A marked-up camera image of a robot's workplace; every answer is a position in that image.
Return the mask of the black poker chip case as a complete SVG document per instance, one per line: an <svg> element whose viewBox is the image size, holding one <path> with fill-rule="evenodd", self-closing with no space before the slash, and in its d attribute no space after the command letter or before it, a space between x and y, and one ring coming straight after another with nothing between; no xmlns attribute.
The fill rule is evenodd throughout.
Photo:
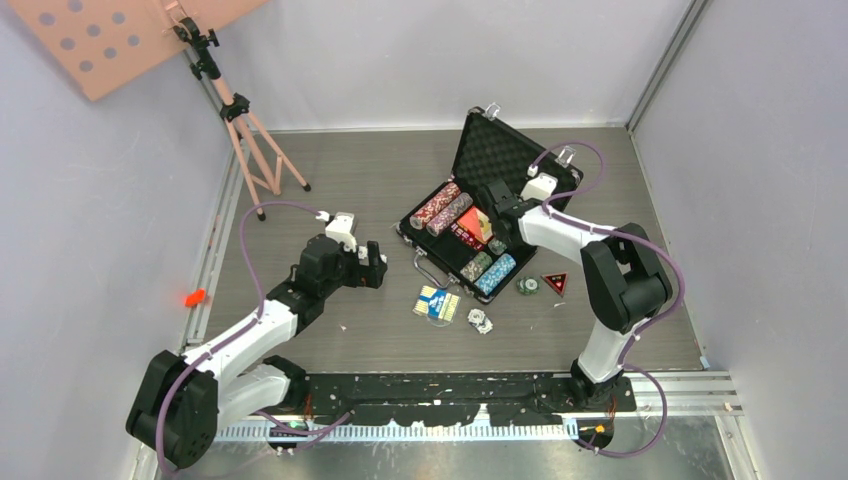
<svg viewBox="0 0 848 480"><path fill-rule="evenodd" d="M497 107L471 108L448 178L396 230L460 287L488 304L535 256L511 240L506 214L575 190L583 172L497 119Z"/></svg>

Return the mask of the blue playing card deck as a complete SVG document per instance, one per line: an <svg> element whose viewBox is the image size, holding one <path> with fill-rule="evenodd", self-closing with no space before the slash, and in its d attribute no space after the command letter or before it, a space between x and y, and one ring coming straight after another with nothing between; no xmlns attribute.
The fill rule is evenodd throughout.
<svg viewBox="0 0 848 480"><path fill-rule="evenodd" d="M426 318L431 325L444 327L453 322L460 302L460 296L445 289L423 286L412 312Z"/></svg>

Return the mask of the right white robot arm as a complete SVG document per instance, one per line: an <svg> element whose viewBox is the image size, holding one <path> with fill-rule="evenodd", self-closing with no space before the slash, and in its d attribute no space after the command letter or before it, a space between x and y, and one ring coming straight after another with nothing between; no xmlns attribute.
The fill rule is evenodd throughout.
<svg viewBox="0 0 848 480"><path fill-rule="evenodd" d="M483 186L478 200L496 239L509 247L541 247L581 266L595 323L572 362L565 391L577 408L605 405L642 328L673 296L664 254L638 224L587 222L553 209L548 200L523 200L502 180Z"/></svg>

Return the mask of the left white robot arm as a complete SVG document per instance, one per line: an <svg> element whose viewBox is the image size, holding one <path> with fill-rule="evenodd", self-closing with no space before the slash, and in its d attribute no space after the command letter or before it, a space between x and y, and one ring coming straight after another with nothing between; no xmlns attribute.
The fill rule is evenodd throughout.
<svg viewBox="0 0 848 480"><path fill-rule="evenodd" d="M258 307L243 320L191 351L163 350L151 359L126 432L165 465L186 469L220 430L242 418L271 406L298 412L309 391L306 373L271 349L311 325L338 289L378 289L387 270L376 241L348 251L324 234L313 237L289 276L261 293Z"/></svg>

